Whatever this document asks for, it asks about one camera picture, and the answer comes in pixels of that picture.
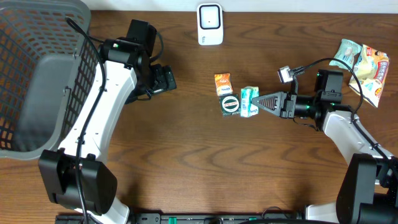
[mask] orange packet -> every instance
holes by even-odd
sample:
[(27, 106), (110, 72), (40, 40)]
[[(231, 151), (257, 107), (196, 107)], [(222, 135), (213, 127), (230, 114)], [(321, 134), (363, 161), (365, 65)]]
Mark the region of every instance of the orange packet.
[(225, 96), (232, 94), (231, 74), (215, 74), (217, 96)]

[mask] gray plastic basket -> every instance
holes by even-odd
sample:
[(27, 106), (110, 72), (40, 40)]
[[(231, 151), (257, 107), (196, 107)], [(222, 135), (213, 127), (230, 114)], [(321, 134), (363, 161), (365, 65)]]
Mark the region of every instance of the gray plastic basket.
[(97, 61), (65, 16), (88, 30), (79, 0), (0, 1), (0, 157), (56, 150), (86, 100)]

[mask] green connector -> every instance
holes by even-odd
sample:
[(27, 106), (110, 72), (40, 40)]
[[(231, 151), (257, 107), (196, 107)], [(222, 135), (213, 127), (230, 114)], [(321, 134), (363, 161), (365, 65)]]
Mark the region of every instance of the green connector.
[(177, 224), (177, 218), (170, 217), (169, 218), (169, 224)]

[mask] brown tabletop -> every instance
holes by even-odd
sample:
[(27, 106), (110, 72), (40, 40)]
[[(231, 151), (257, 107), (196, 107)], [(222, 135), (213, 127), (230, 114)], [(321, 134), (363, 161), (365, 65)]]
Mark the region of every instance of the brown tabletop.
[[(379, 14), (224, 14), (224, 41), (200, 46), (194, 12), (92, 12), (99, 39), (125, 36), (131, 19), (149, 21), (164, 38), (162, 65), (171, 65), (177, 89), (126, 105), (109, 146), (107, 166), (117, 195), (134, 208), (165, 213), (294, 210), (336, 199), (347, 164), (321, 132), (261, 111), (223, 118), (214, 74), (229, 72), (235, 93), (287, 91), (277, 69), (306, 65), (336, 53), (342, 38), (387, 52), (391, 66), (379, 108), (364, 103), (362, 124), (398, 155), (398, 16)], [(159, 50), (159, 41), (154, 53)], [(318, 68), (298, 78), (299, 93), (313, 95)], [(348, 88), (344, 103), (359, 96)], [(0, 223), (53, 223), (71, 212), (52, 204), (37, 161), (0, 162)]]

